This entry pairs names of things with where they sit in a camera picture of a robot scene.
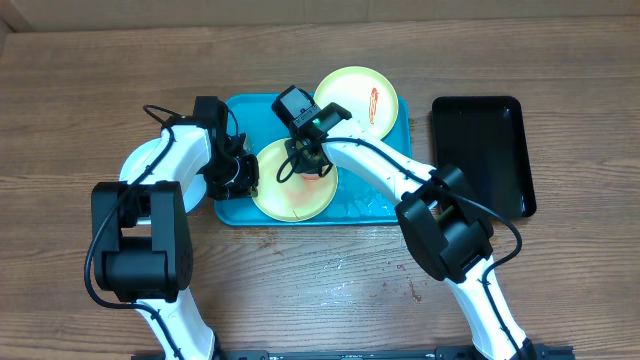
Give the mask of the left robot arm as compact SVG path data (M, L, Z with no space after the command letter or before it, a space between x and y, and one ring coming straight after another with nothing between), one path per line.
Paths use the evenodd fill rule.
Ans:
M120 180L92 190L84 285L99 306L142 315L163 358L215 359L218 340L189 288L194 259L187 214L203 197L256 196L258 160L244 133L228 133L235 117L216 96L197 97L189 115L143 109L160 123L160 136Z

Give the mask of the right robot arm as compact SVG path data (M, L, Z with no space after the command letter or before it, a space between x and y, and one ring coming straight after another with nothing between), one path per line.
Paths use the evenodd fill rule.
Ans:
M409 253L430 277L451 289L486 359L534 359L533 342L516 323L496 279L504 264L490 239L496 212L479 204L463 172L415 161L372 136L336 103L319 106L290 86L272 111L288 128L284 166L294 173L339 167L378 190L394 206Z

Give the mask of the light blue plate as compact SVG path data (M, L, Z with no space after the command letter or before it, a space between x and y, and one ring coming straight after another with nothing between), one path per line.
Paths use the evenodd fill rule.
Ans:
M131 184L160 155L169 135L150 140L138 147L125 161L119 180ZM209 162L210 149L204 138L189 136L176 139L169 152L141 182L151 185L160 181L179 182L186 212L193 210L206 192L204 176L199 171Z

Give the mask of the grey pink sponge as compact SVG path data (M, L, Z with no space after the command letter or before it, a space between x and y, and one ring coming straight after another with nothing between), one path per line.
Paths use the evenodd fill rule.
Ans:
M299 175L302 179L307 181L316 181L322 178L322 176L318 174L301 173Z

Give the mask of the yellow-green plate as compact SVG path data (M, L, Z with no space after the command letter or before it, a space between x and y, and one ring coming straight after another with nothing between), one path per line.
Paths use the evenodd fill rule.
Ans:
M276 140L257 155L259 164L258 195L255 205L267 216L284 222L301 222L324 211L333 200L338 187L338 172L333 168L316 181L307 181L293 174L284 183L276 179L279 167L286 160L286 139Z
M348 66L327 75L314 92L314 101L325 107L336 103L348 110L372 136L383 139L395 125L399 100L391 82L363 66Z

